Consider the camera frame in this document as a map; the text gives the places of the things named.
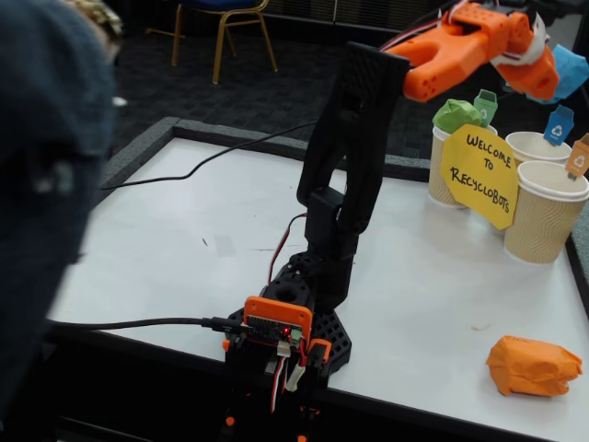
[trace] crumpled ball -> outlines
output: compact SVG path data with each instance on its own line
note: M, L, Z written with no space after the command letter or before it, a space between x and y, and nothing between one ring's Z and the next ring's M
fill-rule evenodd
M487 365L499 391L560 396L583 373L578 356L553 343L503 336L491 348Z
M465 124L482 125L482 115L468 101L449 99L433 116L433 124L453 134Z

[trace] paper cup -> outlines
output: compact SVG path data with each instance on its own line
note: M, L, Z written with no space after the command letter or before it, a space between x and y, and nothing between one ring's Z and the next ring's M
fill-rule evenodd
M507 135L505 141L514 150L515 165L526 161L550 161L566 164L571 156L571 147L566 143L552 145L537 132L514 132Z
M497 134L497 129L492 126L487 126L487 130ZM429 194L430 199L442 207L452 209L464 209L464 205L454 199L450 189L445 185L445 181L440 175L440 164L442 164L442 152L444 150L444 141L450 136L448 132L444 132L438 127L433 127L433 142L432 142L432 162L430 165L430 184Z
M549 161L522 163L517 175L519 198L505 250L525 262L554 262L589 199L589 181L573 181L564 165Z

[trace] gold chair leg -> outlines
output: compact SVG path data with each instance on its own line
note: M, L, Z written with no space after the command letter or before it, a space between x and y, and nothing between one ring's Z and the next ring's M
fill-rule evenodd
M174 31L174 50L172 51L172 66L178 66L180 53L180 34L182 33L182 3L176 12L176 30Z
M219 31L217 32L217 49L214 55L213 84L219 84L219 71L221 70L221 57L223 56L223 38L225 36L225 23L229 15L223 14L219 21Z
M268 36L268 30L266 29L266 22L264 21L264 16L260 12L257 12L256 14L260 18L261 31L264 34L264 39L266 39L266 46L268 46L268 55L270 56L272 69L274 69L274 72L276 72L278 71L278 66L276 65L276 60L274 59L274 52L272 51L272 45L270 44L270 37Z
M225 35L227 36L227 41L229 42L229 47L231 48L231 54L235 57L237 55L236 45L233 43L233 37L231 37L231 32L229 32L228 27L225 27Z

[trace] wire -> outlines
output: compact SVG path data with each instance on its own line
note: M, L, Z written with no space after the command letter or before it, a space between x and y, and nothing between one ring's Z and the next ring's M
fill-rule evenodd
M112 322L108 324L76 324L72 322L58 322L50 320L50 324L55 327L67 327L68 329L78 330L119 330L134 329L136 327L150 327L152 325L165 324L186 324L186 325L203 325L204 320L195 320L190 318L163 318L161 320L130 320L127 322Z
M283 391L286 390L286 377L288 376L288 359L284 359Z
M280 374L283 372L284 367L284 356L281 356L280 362L274 372L274 384L272 385L272 398L270 403L270 413L274 413L276 409L276 394L278 393L278 381L280 380Z
M209 161L214 160L215 158L219 158L221 155L228 154L229 152L233 152L234 150L237 150L237 149L242 149L242 148L244 148L244 147L246 147L248 145L255 145L257 143L262 143L264 141L270 140L270 139L275 138L277 136L288 134L289 132L296 131L297 129L303 129L305 127L313 126L315 124L317 124L317 121L314 121L314 122L306 122L305 124L299 124L296 127L291 127L290 129L287 129L285 131L279 132L277 134L267 135L267 136L264 136L264 137L262 137L262 138L260 138L258 140L247 141L246 143L242 143L240 145L235 145L233 147L229 147L228 149L223 150L223 151L219 152L218 154L215 154L215 155L213 155L211 157L208 157L204 161L201 161L199 164L196 165L196 167L193 170L191 170L186 175L183 175L183 176L180 176L180 177L161 177L161 178L152 178L150 180L124 182L123 184L119 184L118 186L103 187L101 190L102 191L113 191L115 189L120 189L122 187L138 186L140 184L149 184L151 182L186 180L186 179L190 178L192 175L194 175L194 173L198 169L200 169L201 166L204 166L206 163L208 163Z
M452 19L454 18L454 14L457 12L458 9L460 9L467 2L468 2L468 0L460 0L458 3L456 3L452 7L452 9L450 9L450 13L448 14L448 23L452 23Z
M72 322L59 322L57 320L49 320L49 324L57 328L75 329L80 331L93 330L120 330L120 329L134 329L137 327L151 327L153 325L200 325L216 332L251 332L252 327L242 324L238 320L228 320L225 318L161 318L157 320L130 320L127 322L110 322L106 324L78 324Z
M419 27L417 27L415 29L412 29L412 30L410 30L408 32L403 32L403 33L399 34L397 37L395 37L394 39L388 41L383 46L381 46L380 47L380 51L381 52L382 51L386 51L386 50L392 48L393 46L401 43L402 41L406 40L407 38L409 38L409 37L411 37L411 36L413 36L415 34L418 34L420 32L423 32L424 30L435 28L436 26L438 26L438 23L440 23L441 21L442 20L440 18L438 18L438 19L433 20L433 21L431 21L429 23L426 23L424 25L421 25L421 26L419 26Z
M270 273L268 274L268 285L272 282L272 273L274 271L274 263L276 262L276 258L278 258L278 255L280 254L280 250L283 249L284 243L288 239L288 235L291 233L291 226L293 225L293 222L296 219L304 218L305 216L306 216L306 214L297 215L293 219L291 219L290 223L288 223L288 227L286 228L286 231L284 232L283 238L280 240L280 244L278 245L278 248L274 252L274 256L272 257L272 261L270 262Z

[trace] white table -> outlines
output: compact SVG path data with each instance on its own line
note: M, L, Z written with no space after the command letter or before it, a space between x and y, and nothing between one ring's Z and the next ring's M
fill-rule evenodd
M174 139L131 180L183 175L221 147ZM51 317L114 322L226 316L264 286L302 163L236 151L189 180L118 190L92 216L83 260ZM332 187L342 190L345 173ZM297 220L275 271L306 249ZM424 183L385 179L337 308L352 358L331 389L559 441L589 437L589 377L562 397L503 397L485 365L505 334L557 343L589 360L589 321L563 252L531 267L469 210L438 208ZM116 331L218 361L223 337L201 327Z

